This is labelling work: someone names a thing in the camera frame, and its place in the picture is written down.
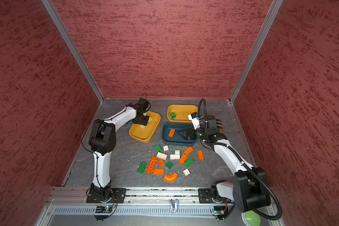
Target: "metal mounting plate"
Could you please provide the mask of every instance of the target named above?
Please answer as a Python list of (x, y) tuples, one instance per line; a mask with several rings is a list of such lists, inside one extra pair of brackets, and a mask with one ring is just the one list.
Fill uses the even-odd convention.
[[(118, 203), (123, 203), (124, 198), (125, 198), (125, 193), (126, 193), (125, 188), (112, 188), (112, 193), (117, 196), (118, 199)], [(108, 202), (106, 203), (113, 203), (113, 198), (109, 199)], [(103, 203), (100, 202), (94, 195), (93, 192), (89, 192), (88, 197), (87, 197), (87, 203)]]

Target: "orange lego brick in bin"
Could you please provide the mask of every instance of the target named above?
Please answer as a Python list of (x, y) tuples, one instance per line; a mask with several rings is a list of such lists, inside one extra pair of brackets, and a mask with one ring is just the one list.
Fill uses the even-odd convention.
[(191, 152), (193, 152), (193, 148), (192, 148), (192, 147), (189, 147), (189, 148), (187, 148), (183, 153), (184, 153), (185, 155), (189, 155)]
[(173, 137), (173, 135), (175, 134), (175, 129), (171, 129), (171, 131), (169, 132), (168, 136), (169, 137)]
[(166, 174), (163, 179), (167, 182), (174, 182), (177, 179), (177, 176), (178, 176), (178, 174), (173, 172), (171, 176)]
[(158, 160), (158, 165), (159, 165), (159, 167), (162, 167), (162, 166), (164, 166), (164, 161), (163, 160)]
[(205, 159), (205, 158), (203, 157), (202, 150), (198, 150), (198, 151), (197, 151), (197, 155), (199, 156), (199, 160), (200, 160), (200, 161), (202, 161), (202, 160)]
[(153, 169), (153, 174), (163, 175), (164, 174), (164, 169)]
[(181, 165), (183, 165), (185, 163), (185, 160), (187, 158), (187, 155), (183, 154), (182, 157), (180, 158), (180, 160), (178, 161)]

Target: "green button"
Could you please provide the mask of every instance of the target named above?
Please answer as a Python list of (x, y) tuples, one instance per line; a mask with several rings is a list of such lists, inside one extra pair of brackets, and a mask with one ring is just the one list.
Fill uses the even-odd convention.
[(247, 223), (251, 226), (260, 226), (261, 223), (260, 216), (257, 213), (253, 212), (252, 210), (247, 211), (245, 213), (245, 219)]

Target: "green lego brick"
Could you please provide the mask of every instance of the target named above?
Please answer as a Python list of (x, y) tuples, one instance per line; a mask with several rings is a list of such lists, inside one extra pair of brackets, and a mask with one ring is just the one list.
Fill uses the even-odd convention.
[(168, 162), (166, 166), (167, 166), (168, 169), (171, 169), (173, 164), (171, 162)]
[(141, 162), (141, 163), (140, 163), (140, 166), (138, 167), (138, 170), (137, 170), (137, 172), (139, 172), (139, 173), (143, 174), (143, 172), (144, 172), (144, 171), (145, 171), (145, 169), (146, 169), (146, 165), (147, 165), (147, 163), (146, 163), (146, 162)]
[(160, 152), (161, 151), (161, 147), (158, 145), (154, 146), (154, 149), (156, 149), (157, 152)]
[(185, 161), (184, 165), (185, 167), (189, 167), (190, 165), (192, 165), (194, 163), (193, 158), (190, 158), (189, 160)]
[(174, 112), (171, 112), (169, 115), (171, 116), (172, 119), (176, 117), (176, 114)]

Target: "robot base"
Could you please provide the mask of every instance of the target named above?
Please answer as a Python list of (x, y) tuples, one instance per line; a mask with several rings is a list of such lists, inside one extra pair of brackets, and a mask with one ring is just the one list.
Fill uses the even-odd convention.
[(118, 203), (123, 203), (125, 198), (125, 188), (111, 188), (109, 183), (105, 188), (98, 188), (93, 183), (87, 197), (87, 203), (113, 203), (113, 196), (118, 197)]

